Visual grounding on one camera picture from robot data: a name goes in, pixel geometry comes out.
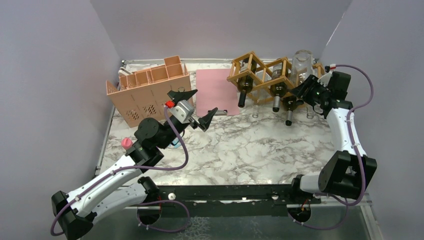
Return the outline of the white item behind basket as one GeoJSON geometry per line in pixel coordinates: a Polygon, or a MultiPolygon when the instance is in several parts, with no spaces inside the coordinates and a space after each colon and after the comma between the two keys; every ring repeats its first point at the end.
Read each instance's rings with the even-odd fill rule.
{"type": "Polygon", "coordinates": [[[120,67],[118,70],[118,75],[119,77],[123,77],[123,76],[129,76],[132,75],[133,73],[128,71],[125,67],[120,67]]]}

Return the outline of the peach plastic organizer basket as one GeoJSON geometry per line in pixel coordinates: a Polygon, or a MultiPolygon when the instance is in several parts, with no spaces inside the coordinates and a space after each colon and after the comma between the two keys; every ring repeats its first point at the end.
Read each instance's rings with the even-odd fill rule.
{"type": "Polygon", "coordinates": [[[163,61],[162,65],[119,77],[119,89],[106,82],[107,96],[130,128],[145,118],[164,120],[164,105],[170,100],[168,92],[178,92],[179,87],[184,87],[185,92],[192,89],[187,67],[178,55],[163,61]]]}

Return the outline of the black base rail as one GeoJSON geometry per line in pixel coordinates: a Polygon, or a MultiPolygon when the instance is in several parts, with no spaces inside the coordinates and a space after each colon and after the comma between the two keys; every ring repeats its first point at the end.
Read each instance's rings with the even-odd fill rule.
{"type": "Polygon", "coordinates": [[[140,206],[137,215],[143,220],[191,217],[288,216],[288,206],[295,210],[319,204],[312,194],[291,184],[254,185],[160,185],[147,202],[162,200],[151,206],[140,206]]]}

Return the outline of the wooden wine rack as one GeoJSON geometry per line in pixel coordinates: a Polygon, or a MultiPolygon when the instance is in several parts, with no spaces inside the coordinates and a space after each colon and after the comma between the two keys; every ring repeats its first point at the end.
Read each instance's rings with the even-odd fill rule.
{"type": "Polygon", "coordinates": [[[247,52],[231,61],[230,73],[226,80],[234,86],[242,78],[252,79],[252,90],[246,93],[255,105],[263,105],[274,100],[271,86],[281,82],[290,90],[296,85],[290,81],[292,63],[287,57],[263,62],[254,51],[247,52]],[[272,67],[281,64],[281,76],[272,79],[272,67]]]}

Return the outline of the dark bottle silver neck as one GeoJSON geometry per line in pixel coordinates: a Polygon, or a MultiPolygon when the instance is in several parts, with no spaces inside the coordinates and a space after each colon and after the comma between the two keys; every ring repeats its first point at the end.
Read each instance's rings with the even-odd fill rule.
{"type": "MultiPolygon", "coordinates": [[[[277,65],[274,65],[272,68],[272,76],[271,79],[278,79],[279,77],[282,76],[282,67],[283,64],[279,63],[277,65]]],[[[284,81],[273,84],[270,86],[270,92],[271,95],[273,96],[273,107],[272,107],[272,111],[277,113],[279,112],[280,108],[281,108],[281,98],[284,97],[284,95],[287,92],[287,85],[285,84],[284,81]]]]}
{"type": "Polygon", "coordinates": [[[285,125],[291,126],[293,123],[293,112],[296,110],[299,106],[301,106],[304,103],[303,100],[298,99],[296,96],[288,96],[285,97],[282,100],[283,108],[286,111],[286,120],[285,125]]]}

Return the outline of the pink capped small bottle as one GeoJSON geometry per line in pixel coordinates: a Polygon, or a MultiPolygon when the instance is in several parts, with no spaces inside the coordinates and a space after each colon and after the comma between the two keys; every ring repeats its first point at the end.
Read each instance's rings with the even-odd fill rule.
{"type": "Polygon", "coordinates": [[[128,150],[132,147],[133,145],[133,141],[129,138],[129,137],[125,137],[122,139],[121,141],[121,146],[125,149],[128,150]]]}

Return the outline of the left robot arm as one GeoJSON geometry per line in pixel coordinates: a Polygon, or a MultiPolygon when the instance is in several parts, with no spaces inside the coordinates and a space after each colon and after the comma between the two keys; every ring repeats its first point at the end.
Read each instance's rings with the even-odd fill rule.
{"type": "Polygon", "coordinates": [[[77,240],[99,220],[117,210],[135,204],[159,204],[158,189],[144,173],[159,170],[162,150],[174,140],[187,151],[182,139],[185,129],[206,131],[218,111],[213,108],[205,116],[193,118],[194,107],[189,100],[195,93],[195,90],[169,91],[169,101],[163,106],[165,123],[152,117],[143,119],[134,133],[136,140],[122,141],[125,154],[113,166],[73,191],[56,192],[51,197],[54,220],[50,234],[58,236],[55,226],[59,225],[68,240],[77,240]]]}

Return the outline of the large clear glass jar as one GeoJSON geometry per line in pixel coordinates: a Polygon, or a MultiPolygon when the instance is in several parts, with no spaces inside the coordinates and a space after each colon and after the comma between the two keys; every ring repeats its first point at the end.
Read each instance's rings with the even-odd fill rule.
{"type": "Polygon", "coordinates": [[[309,75],[315,75],[313,63],[313,54],[309,50],[298,50],[294,54],[291,63],[290,81],[295,87],[303,83],[309,75]]]}

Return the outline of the dark bottle black cap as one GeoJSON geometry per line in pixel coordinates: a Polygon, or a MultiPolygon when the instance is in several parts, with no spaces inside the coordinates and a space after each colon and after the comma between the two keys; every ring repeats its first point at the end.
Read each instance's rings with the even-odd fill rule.
{"type": "Polygon", "coordinates": [[[237,80],[237,89],[240,92],[238,107],[244,108],[247,94],[253,89],[253,79],[249,76],[243,76],[237,80]]]}

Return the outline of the pink clipboard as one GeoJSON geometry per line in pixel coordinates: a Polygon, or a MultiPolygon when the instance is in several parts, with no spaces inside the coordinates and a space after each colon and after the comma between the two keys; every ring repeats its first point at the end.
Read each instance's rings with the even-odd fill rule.
{"type": "Polygon", "coordinates": [[[196,70],[197,93],[195,94],[195,104],[197,116],[203,117],[214,108],[221,111],[226,110],[230,116],[240,114],[237,88],[227,81],[229,74],[229,68],[196,70]]]}

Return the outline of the light blue toy package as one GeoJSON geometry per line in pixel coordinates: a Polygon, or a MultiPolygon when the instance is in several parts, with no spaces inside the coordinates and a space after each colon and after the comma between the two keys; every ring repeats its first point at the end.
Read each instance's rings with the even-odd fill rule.
{"type": "Polygon", "coordinates": [[[179,148],[181,146],[181,143],[178,141],[178,139],[176,140],[176,141],[173,141],[170,145],[169,145],[169,147],[170,148],[172,148],[172,149],[177,149],[177,148],[179,148]]]}

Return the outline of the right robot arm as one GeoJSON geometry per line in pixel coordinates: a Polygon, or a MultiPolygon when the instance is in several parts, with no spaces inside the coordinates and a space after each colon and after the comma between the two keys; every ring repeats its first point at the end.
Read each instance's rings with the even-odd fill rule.
{"type": "Polygon", "coordinates": [[[304,103],[322,109],[334,146],[333,156],[319,173],[293,179],[288,196],[296,204],[312,194],[359,201],[377,169],[377,161],[368,157],[359,141],[354,107],[346,100],[350,80],[349,74],[339,71],[329,71],[322,77],[311,74],[290,91],[304,103]]]}

